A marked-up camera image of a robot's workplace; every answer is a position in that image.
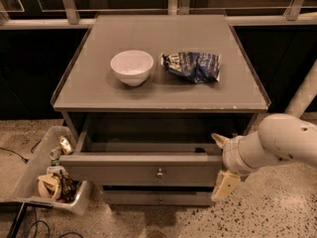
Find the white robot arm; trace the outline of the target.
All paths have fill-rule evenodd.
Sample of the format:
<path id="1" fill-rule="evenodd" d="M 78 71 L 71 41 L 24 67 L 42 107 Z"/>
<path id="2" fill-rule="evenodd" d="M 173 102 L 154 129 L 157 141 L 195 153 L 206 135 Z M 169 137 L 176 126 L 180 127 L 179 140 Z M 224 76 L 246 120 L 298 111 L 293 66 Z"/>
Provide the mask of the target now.
<path id="1" fill-rule="evenodd" d="M 317 126 L 301 115 L 317 95 L 317 61 L 283 113 L 271 114 L 258 130 L 229 139 L 213 133 L 212 139 L 223 150 L 224 169 L 216 179 L 211 199 L 225 199 L 243 177 L 260 168 L 299 162 L 317 166 Z"/>

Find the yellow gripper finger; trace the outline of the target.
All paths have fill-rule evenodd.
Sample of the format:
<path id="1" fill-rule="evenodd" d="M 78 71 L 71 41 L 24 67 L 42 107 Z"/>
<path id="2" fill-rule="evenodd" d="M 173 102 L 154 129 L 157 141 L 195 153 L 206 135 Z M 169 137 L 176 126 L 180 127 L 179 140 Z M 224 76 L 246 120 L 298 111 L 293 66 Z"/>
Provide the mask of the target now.
<path id="1" fill-rule="evenodd" d="M 226 144 L 230 141 L 229 138 L 222 136 L 220 134 L 217 134 L 217 133 L 212 133 L 211 137 L 216 142 L 216 145 L 220 149 L 223 149 L 226 146 Z"/>
<path id="2" fill-rule="evenodd" d="M 241 182 L 241 177 L 230 172 L 220 171 L 217 175 L 216 184 L 212 191 L 213 201 L 224 200 Z"/>

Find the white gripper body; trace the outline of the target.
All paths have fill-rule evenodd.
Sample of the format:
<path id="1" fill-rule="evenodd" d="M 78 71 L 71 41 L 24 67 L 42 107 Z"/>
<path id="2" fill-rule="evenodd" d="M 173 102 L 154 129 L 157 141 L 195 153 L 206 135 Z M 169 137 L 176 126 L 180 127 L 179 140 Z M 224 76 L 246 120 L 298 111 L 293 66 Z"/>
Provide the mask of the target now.
<path id="1" fill-rule="evenodd" d="M 261 168 L 264 165 L 264 149 L 259 134 L 254 132 L 229 139 L 223 148 L 223 163 L 230 173 L 241 177 Z"/>

